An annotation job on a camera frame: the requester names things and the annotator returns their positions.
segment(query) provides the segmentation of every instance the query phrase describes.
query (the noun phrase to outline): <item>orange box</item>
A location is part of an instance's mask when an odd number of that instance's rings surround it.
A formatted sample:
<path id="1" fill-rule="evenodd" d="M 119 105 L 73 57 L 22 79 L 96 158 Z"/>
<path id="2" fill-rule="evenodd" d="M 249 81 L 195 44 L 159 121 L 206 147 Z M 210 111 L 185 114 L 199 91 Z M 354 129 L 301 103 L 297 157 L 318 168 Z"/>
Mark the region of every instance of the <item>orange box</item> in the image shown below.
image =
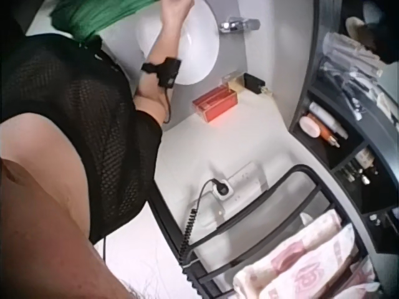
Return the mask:
<path id="1" fill-rule="evenodd" d="M 207 123 L 237 105 L 237 93 L 222 85 L 193 101 L 199 116 Z"/>

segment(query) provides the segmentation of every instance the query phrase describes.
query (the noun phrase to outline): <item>coiled cable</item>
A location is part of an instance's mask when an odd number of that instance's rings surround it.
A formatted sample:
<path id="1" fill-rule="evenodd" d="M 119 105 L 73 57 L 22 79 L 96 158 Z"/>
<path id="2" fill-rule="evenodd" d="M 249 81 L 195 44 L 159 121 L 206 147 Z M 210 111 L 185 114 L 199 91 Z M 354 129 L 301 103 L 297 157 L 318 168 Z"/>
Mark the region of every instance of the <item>coiled cable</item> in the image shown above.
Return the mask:
<path id="1" fill-rule="evenodd" d="M 166 98 L 166 104 L 168 105 L 168 118 L 163 122 L 164 124 L 169 124 L 170 123 L 170 118 L 172 117 L 172 109 L 170 107 L 170 100 L 168 96 L 168 89 L 165 87 L 165 98 Z"/>
<path id="2" fill-rule="evenodd" d="M 197 206 L 194 209 L 192 209 L 190 212 L 190 216 L 188 217 L 188 222 L 186 225 L 185 233 L 183 235 L 183 240 L 181 241 L 181 245 L 180 245 L 180 249 L 179 249 L 179 264 L 180 264 L 180 266 L 185 266 L 187 249 L 190 244 L 190 237 L 191 237 L 191 233 L 193 232 L 194 223 L 195 223 L 195 220 L 198 215 L 198 209 L 200 208 L 199 204 L 201 201 L 202 194 L 204 193 L 206 185 L 208 185 L 209 183 L 215 183 L 215 182 L 219 183 L 215 179 L 209 179 L 205 182 L 204 186 L 201 189 L 201 192 L 199 193 L 200 195 L 198 196 Z"/>

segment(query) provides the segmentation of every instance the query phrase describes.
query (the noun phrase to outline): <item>black mesh top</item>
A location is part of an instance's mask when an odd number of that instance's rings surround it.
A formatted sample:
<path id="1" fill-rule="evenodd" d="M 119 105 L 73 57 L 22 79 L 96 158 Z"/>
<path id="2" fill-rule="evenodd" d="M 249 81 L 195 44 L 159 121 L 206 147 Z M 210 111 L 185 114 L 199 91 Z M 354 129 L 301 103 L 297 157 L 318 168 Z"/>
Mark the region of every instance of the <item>black mesh top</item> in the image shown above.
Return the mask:
<path id="1" fill-rule="evenodd" d="M 27 112 L 50 119 L 82 158 L 91 243 L 141 211 L 162 131 L 136 111 L 118 68 L 65 37 L 27 37 L 2 60 L 1 122 Z"/>

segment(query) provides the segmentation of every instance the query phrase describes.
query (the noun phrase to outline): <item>green towel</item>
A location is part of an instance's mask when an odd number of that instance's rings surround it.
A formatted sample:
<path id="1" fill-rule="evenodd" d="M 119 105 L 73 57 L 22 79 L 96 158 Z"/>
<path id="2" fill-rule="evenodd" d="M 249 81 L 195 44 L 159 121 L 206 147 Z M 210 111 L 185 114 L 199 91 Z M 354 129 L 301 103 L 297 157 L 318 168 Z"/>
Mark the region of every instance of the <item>green towel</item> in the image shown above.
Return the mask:
<path id="1" fill-rule="evenodd" d="M 72 34 L 79 42 L 90 42 L 98 31 L 156 0 L 60 0 L 51 13 L 52 25 Z"/>

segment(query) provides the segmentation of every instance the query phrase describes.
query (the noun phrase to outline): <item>chrome faucet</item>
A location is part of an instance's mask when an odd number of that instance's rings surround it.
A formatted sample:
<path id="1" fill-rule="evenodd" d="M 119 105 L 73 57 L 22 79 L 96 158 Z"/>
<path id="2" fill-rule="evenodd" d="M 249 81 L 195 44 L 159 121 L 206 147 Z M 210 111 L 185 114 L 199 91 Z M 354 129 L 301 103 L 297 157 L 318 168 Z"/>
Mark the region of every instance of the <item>chrome faucet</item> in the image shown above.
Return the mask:
<path id="1" fill-rule="evenodd" d="M 245 19 L 243 17 L 230 17 L 226 22 L 219 25 L 219 31 L 222 33 L 242 32 L 258 30 L 261 22 L 258 19 Z"/>

